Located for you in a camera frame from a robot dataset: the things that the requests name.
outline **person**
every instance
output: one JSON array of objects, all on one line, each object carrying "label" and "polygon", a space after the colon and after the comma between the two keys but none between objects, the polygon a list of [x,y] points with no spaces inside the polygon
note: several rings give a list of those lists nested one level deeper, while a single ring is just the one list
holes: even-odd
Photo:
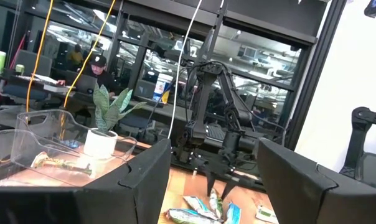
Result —
[{"label": "person", "polygon": [[[90,61],[90,66],[83,71],[84,75],[89,75],[96,78],[99,86],[104,85],[108,90],[109,97],[116,95],[118,89],[115,79],[106,70],[106,57],[102,55],[93,55]],[[64,85],[65,80],[59,80],[58,84]]]},{"label": "person", "polygon": [[68,54],[68,62],[70,62],[70,69],[77,70],[83,62],[82,47],[79,44],[75,45],[75,50]]}]

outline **black metal frame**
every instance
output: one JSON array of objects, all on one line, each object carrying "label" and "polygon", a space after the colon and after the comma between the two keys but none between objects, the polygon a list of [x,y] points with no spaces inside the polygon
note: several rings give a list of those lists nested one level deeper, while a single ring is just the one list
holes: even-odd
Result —
[{"label": "black metal frame", "polygon": [[[74,3],[77,5],[81,5],[84,7],[89,8],[96,8],[103,12],[109,10],[110,1],[102,1],[102,0],[66,0],[70,3]],[[24,1],[24,4],[30,4],[30,1]],[[333,1],[331,5],[331,10],[328,13],[327,21],[324,25],[324,31],[321,34],[321,38],[318,41],[316,54],[312,60],[312,67],[310,67],[309,75],[304,84],[304,88],[302,91],[302,95],[299,99],[299,104],[297,108],[300,110],[296,110],[293,116],[293,126],[291,129],[292,137],[290,138],[289,146],[290,148],[295,145],[295,138],[298,138],[301,126],[304,123],[304,118],[307,113],[309,104],[311,102],[311,98],[321,74],[322,65],[324,63],[324,58],[327,55],[327,50],[329,49],[329,45],[333,38],[334,31],[336,29],[336,25],[341,15],[341,10],[344,8],[344,3],[341,1]],[[0,1],[0,5],[8,8],[14,8],[10,3]],[[139,46],[139,50],[136,56],[135,63],[133,64],[132,74],[129,82],[129,88],[134,88],[136,82],[139,78],[139,73],[141,71],[141,66],[143,64],[146,49],[149,46],[149,43],[154,41],[151,40],[150,37],[142,37],[141,40],[134,40],[123,37],[121,35],[121,31],[125,27],[128,19],[133,21],[142,22],[144,24],[150,26],[156,26],[160,29],[164,30],[172,30],[175,33],[184,35],[188,24],[190,22],[190,17],[193,14],[195,7],[188,6],[186,4],[182,4],[175,1],[170,0],[157,0],[156,3],[150,0],[130,0],[130,1],[117,1],[114,5],[112,10],[113,15],[118,15],[118,20],[116,23],[117,30],[115,34],[104,31],[102,36],[112,39],[112,44],[110,47],[110,61],[108,62],[110,66],[108,69],[111,69],[111,66],[116,63],[117,58],[116,55],[118,53],[118,49],[120,47],[120,41],[125,42],[127,44],[133,44]],[[40,17],[45,19],[46,14],[37,12],[33,10],[31,7],[25,7],[21,14],[24,15],[23,19],[19,22],[19,24],[27,23],[29,26],[29,21],[32,17]],[[50,18],[51,21],[58,22],[61,24],[65,24],[67,26],[75,27],[80,30],[85,30],[91,33],[97,33],[98,30],[89,26],[81,25],[77,22],[73,22],[69,19],[65,19],[63,17],[52,16]],[[211,28],[215,29],[215,34],[211,41],[209,55],[213,54],[215,41],[217,40],[220,26],[221,25],[233,27],[236,29],[240,29],[245,32],[249,32],[252,34],[260,35],[269,39],[276,40],[278,42],[282,42],[285,44],[289,44],[295,47],[299,47],[302,49],[298,66],[296,67],[295,76],[292,79],[290,85],[285,85],[282,83],[275,82],[273,80],[267,80],[261,77],[256,77],[254,75],[250,75],[249,73],[241,72],[239,70],[232,70],[233,74],[238,75],[243,78],[247,78],[249,80],[254,80],[260,83],[264,83],[267,85],[275,86],[280,89],[288,90],[289,94],[285,99],[285,104],[283,108],[283,114],[281,115],[280,125],[285,126],[288,122],[289,112],[292,109],[294,99],[296,97],[299,83],[303,77],[304,68],[306,65],[306,61],[309,58],[309,52],[311,47],[317,42],[317,38],[297,33],[292,30],[285,29],[283,27],[278,27],[273,24],[269,24],[267,22],[259,21],[254,18],[250,18],[247,16],[243,16],[237,14],[236,12],[232,12],[228,10],[228,0],[224,0],[224,5],[221,9],[216,11],[206,11],[204,9],[199,9],[198,15],[195,18],[195,22],[193,23],[190,37],[204,40],[206,35],[208,34]],[[22,36],[26,33],[27,29],[18,28],[16,30],[14,43],[19,43]],[[15,52],[15,45],[12,48],[12,52]]]},{"label": "black metal frame", "polygon": [[339,24],[342,12],[344,10],[346,0],[332,1],[327,13],[325,23],[319,36],[318,44],[315,48],[313,59],[311,60],[308,76],[304,82],[301,95],[298,100],[292,118],[291,136],[287,142],[287,148],[294,150],[299,140],[301,130],[304,125],[311,101],[317,87],[319,77],[321,76],[326,57],[329,53],[334,34]]}]

